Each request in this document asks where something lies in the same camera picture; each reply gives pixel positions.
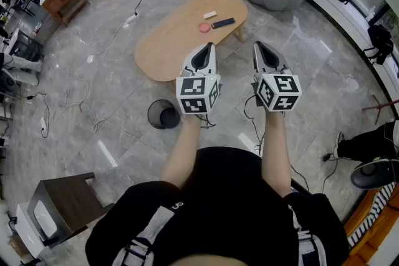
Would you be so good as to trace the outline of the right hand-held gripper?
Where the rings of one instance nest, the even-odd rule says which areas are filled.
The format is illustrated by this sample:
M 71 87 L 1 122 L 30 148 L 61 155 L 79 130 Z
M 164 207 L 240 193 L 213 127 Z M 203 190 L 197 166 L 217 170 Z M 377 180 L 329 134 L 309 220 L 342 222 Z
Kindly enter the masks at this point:
M 269 112 L 292 111 L 302 96 L 302 88 L 299 77 L 288 69 L 285 57 L 272 46 L 257 40 L 253 59 L 258 72 L 255 93 L 262 105 Z

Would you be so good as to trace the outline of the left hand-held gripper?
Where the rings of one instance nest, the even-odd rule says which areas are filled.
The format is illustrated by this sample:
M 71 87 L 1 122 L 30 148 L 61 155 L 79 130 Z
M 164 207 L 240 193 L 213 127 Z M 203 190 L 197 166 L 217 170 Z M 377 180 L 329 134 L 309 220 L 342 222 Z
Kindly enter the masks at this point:
M 208 42 L 195 48 L 186 57 L 183 69 L 181 76 L 176 78 L 176 98 L 182 114 L 209 114 L 220 94 L 216 46 Z

